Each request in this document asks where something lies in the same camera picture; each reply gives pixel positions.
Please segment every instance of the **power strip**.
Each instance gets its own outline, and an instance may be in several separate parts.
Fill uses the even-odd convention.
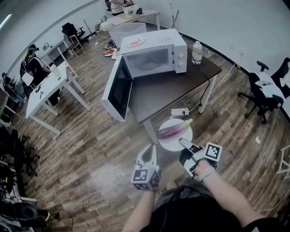
[[[172,116],[185,116],[189,114],[188,108],[180,108],[180,109],[172,109],[171,115]]]

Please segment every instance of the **white wall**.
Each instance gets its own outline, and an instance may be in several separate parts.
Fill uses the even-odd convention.
[[[290,10],[283,0],[134,0],[160,11],[160,24],[171,28],[171,8],[179,9],[176,29],[200,40],[240,64],[259,71],[256,61],[273,74],[290,57]],[[284,106],[290,113],[290,99]]]
[[[104,10],[97,0],[11,0],[0,10],[0,19],[13,13],[0,31],[0,71],[13,77],[19,75],[19,64],[27,47],[37,43],[42,49],[44,41],[53,42],[62,37],[61,26],[73,23],[76,29],[83,26],[83,19],[93,31]]]

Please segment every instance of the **plastic bottle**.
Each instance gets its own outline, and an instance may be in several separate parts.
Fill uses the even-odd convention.
[[[203,46],[200,44],[199,41],[196,41],[193,45],[192,57],[192,63],[196,65],[201,64],[201,59],[203,57]]]

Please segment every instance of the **white microwave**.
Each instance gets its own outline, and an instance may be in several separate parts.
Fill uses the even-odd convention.
[[[136,46],[129,46],[140,41]],[[175,29],[125,37],[103,97],[103,106],[119,121],[125,121],[135,77],[154,73],[186,72],[187,45]]]
[[[176,29],[124,37],[120,54],[132,78],[168,71],[186,72],[187,44]]]

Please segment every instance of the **eggplant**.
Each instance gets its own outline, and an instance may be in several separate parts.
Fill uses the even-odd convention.
[[[164,129],[161,129],[158,132],[158,138],[160,140],[165,140],[165,139],[169,139],[181,132],[183,132],[185,129],[189,128],[190,123],[192,123],[192,119],[188,119],[184,122],[181,122],[177,125],[174,126],[170,126],[170,127],[166,127]]]

